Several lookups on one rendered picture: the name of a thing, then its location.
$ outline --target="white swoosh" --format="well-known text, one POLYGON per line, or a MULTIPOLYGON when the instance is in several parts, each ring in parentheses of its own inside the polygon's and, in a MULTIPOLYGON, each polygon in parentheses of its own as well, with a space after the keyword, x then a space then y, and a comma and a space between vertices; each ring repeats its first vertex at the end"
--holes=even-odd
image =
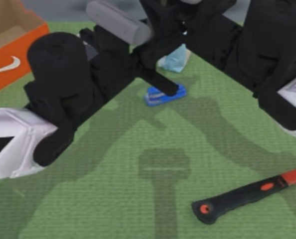
POLYGON ((14 60, 13 63, 10 64, 10 65, 8 65, 8 66, 4 66, 4 67, 0 68, 0 72, 13 70, 13 69, 15 69, 15 68, 17 68, 17 67, 20 66, 20 59, 18 59, 15 56, 12 56, 12 58, 14 60))

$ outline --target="red tool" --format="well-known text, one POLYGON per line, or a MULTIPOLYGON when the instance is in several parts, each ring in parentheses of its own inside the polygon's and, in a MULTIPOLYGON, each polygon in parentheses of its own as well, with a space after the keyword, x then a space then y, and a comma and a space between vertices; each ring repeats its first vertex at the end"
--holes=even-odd
POLYGON ((230 210, 257 202, 293 184, 296 184, 296 170, 194 202, 192 203, 193 212, 200 221, 210 225, 230 210))

